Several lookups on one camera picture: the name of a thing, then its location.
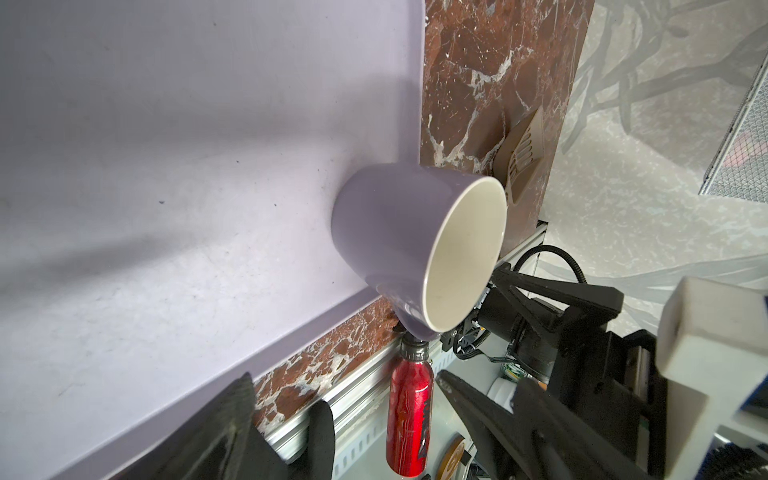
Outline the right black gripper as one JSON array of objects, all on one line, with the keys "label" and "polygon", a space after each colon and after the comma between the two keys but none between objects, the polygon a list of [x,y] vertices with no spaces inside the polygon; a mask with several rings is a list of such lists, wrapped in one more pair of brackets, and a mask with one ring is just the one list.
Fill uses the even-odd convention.
[{"label": "right black gripper", "polygon": [[508,266],[497,269],[491,282],[511,307],[511,338],[527,327],[556,351],[545,387],[524,379],[536,382],[626,455],[647,479],[662,478],[666,381],[653,360],[656,337],[645,330],[620,337],[605,328],[621,312],[623,294],[613,287],[537,278]]}]

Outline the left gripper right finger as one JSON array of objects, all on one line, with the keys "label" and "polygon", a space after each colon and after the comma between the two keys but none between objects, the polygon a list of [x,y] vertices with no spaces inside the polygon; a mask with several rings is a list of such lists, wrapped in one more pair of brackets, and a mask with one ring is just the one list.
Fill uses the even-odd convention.
[{"label": "left gripper right finger", "polygon": [[536,382],[518,383],[504,409],[444,370],[436,385],[476,445],[492,479],[647,479],[649,475]]}]

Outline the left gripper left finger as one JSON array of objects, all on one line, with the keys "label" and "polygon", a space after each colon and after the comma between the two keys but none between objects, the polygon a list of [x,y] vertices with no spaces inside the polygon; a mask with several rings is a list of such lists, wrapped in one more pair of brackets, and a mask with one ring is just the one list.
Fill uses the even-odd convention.
[{"label": "left gripper left finger", "polygon": [[246,373],[117,479],[286,479],[288,465],[253,424]]}]

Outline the white mug lavender handle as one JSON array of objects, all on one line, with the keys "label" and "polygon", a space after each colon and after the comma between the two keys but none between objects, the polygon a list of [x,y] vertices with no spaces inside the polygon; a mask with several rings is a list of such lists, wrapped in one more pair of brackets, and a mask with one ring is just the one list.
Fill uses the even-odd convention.
[{"label": "white mug lavender handle", "polygon": [[379,164],[355,173],[332,213],[334,245],[404,327],[432,340],[483,293],[505,236],[507,198],[492,176]]}]

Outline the red spray bottle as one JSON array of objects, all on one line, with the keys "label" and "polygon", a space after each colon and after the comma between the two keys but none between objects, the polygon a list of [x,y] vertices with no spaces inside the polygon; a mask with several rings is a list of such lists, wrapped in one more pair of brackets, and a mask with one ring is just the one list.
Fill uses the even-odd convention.
[{"label": "red spray bottle", "polygon": [[429,343],[406,333],[391,375],[386,434],[387,464],[402,477],[419,477],[426,467],[434,378]]}]

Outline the pink object in basket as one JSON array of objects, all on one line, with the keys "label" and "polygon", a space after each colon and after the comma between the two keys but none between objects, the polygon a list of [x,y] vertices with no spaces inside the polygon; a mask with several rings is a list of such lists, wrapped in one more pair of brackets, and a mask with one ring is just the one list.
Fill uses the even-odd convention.
[{"label": "pink object in basket", "polygon": [[727,153],[724,165],[729,168],[742,166],[767,153],[767,143],[755,140],[749,131],[739,133]]}]

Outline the lavender plastic tray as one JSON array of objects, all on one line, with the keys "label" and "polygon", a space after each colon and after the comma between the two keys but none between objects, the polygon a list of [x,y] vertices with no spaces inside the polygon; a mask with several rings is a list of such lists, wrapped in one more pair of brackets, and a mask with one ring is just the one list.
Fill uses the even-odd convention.
[{"label": "lavender plastic tray", "polygon": [[1,5],[1,475],[111,475],[366,302],[330,238],[416,161],[421,1]]}]

